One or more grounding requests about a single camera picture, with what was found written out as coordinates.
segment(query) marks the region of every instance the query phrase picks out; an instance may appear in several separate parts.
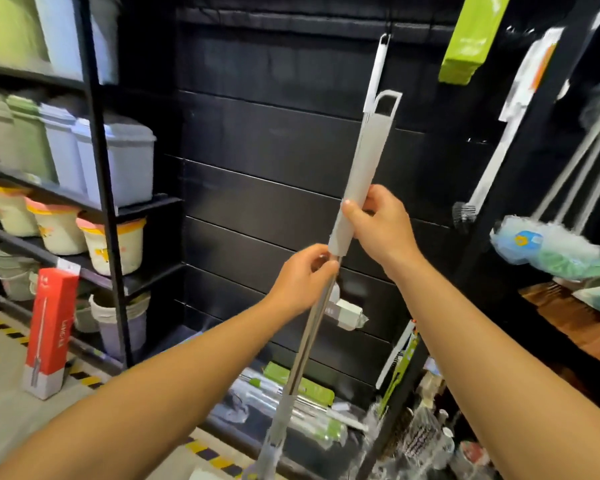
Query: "mop handle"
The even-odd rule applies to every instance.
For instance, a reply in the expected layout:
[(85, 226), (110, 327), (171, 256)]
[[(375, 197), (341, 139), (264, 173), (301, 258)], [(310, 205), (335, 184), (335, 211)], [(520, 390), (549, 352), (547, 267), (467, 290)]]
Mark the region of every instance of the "mop handle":
[[(352, 200), (360, 207), (364, 204), (401, 97), (402, 93), (389, 90), (382, 91), (376, 97), (373, 112), (369, 114), (367, 122), (360, 129), (358, 147), (353, 156), (343, 200)], [(384, 98), (394, 99), (389, 116), (376, 112), (378, 103)], [(333, 256), (345, 256), (352, 239), (353, 225), (344, 217), (340, 209), (329, 238), (329, 252)]]
[(573, 185), (571, 186), (571, 189), (569, 190), (569, 193), (567, 194), (567, 198), (562, 203), (560, 210), (558, 210), (558, 213), (557, 213), (555, 219), (553, 220), (553, 222), (555, 222), (556, 224), (561, 224), (565, 215), (567, 215), (567, 212), (569, 211), (571, 204), (575, 200), (578, 192), (580, 192), (580, 189), (582, 188), (582, 185), (584, 184), (586, 177), (588, 176), (589, 172), (591, 171), (591, 169), (593, 167), (593, 163), (595, 163), (595, 161), (598, 159), (599, 154), (600, 154), (600, 137), (596, 141), (596, 144), (594, 145), (593, 149), (591, 150), (591, 153), (585, 160), (584, 165), (582, 166), (582, 169), (580, 170), (576, 181), (573, 183)]
[(378, 94), (378, 86), (380, 85), (380, 77), (382, 77), (386, 51), (389, 48), (389, 40), (391, 40), (391, 35), (383, 34), (380, 37), (380, 42), (378, 42), (374, 68), (371, 70), (371, 78), (369, 79), (369, 87), (367, 88), (367, 96), (365, 97), (365, 105), (362, 108), (362, 112), (373, 112), (375, 108), (376, 94)]
[(582, 160), (582, 157), (588, 151), (589, 147), (593, 144), (593, 142), (595, 141), (595, 139), (598, 137), (599, 134), (600, 134), (600, 116), (598, 117), (596, 122), (593, 124), (593, 126), (591, 127), (591, 129), (589, 130), (587, 135), (584, 137), (584, 139), (582, 140), (582, 142), (576, 149), (575, 153), (571, 157), (571, 160), (569, 161), (569, 163), (567, 163), (567, 166), (564, 167), (564, 169), (562, 170), (562, 172), (560, 173), (558, 178), (555, 179), (555, 182), (549, 189), (549, 192), (547, 192), (546, 195), (544, 196), (543, 201), (540, 202), (540, 205), (538, 206), (536, 211), (533, 213), (533, 215), (531, 215), (531, 218), (533, 220), (539, 221), (540, 218), (542, 218), (542, 215), (546, 211), (547, 207), (549, 207), (549, 204), (553, 201), (553, 199), (556, 197), (556, 195), (558, 195), (558, 192), (560, 192), (560, 189), (562, 188), (562, 186), (569, 179), (569, 176), (571, 176), (571, 174), (573, 173), (573, 170), (576, 169), (576, 167), (578, 166), (578, 163), (580, 163), (580, 160)]
[(591, 216), (591, 213), (593, 212), (593, 209), (595, 208), (598, 199), (600, 199), (600, 176), (598, 177), (596, 184), (594, 185), (591, 193), (589, 194), (589, 197), (587, 198), (587, 201), (585, 202), (582, 210), (580, 211), (580, 214), (576, 219), (576, 224), (573, 226), (573, 231), (577, 235), (582, 234), (584, 226), (587, 224), (587, 221), (589, 220), (589, 217)]

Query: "red product box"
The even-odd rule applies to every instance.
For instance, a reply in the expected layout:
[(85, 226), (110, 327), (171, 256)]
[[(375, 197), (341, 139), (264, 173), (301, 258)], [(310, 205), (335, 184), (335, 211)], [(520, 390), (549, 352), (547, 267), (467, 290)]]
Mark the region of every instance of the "red product box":
[(79, 279), (56, 268), (38, 275), (22, 387), (40, 399), (62, 388)]

